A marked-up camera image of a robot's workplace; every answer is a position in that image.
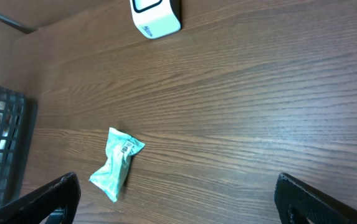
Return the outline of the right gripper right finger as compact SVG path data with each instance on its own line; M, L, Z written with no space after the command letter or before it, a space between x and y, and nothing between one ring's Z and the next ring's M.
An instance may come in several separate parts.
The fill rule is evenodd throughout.
M284 172L274 202L283 224L357 224L357 210Z

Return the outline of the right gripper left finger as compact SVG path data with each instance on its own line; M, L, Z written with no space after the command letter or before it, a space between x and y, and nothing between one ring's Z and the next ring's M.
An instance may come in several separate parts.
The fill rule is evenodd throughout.
M0 224L71 224L81 198L74 172L68 172L35 191L0 208Z

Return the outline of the mint green wipes packet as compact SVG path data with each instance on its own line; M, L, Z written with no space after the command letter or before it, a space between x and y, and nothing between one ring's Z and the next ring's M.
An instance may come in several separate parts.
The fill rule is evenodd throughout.
M109 128L105 147L107 161L94 172L89 181L101 189L115 203L130 170L133 156L145 147L145 143L115 128Z

